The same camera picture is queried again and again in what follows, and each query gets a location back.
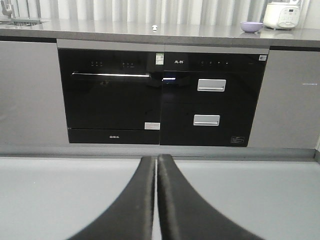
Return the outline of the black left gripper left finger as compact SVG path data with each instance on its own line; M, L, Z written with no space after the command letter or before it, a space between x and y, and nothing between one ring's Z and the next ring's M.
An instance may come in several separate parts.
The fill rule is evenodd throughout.
M150 240L155 201L155 159L143 156L117 199L71 240Z

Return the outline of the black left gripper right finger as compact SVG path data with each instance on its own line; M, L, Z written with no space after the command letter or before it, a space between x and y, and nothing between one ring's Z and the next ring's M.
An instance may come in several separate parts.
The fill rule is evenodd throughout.
M170 154L157 157L157 202L164 240L260 239L203 199Z

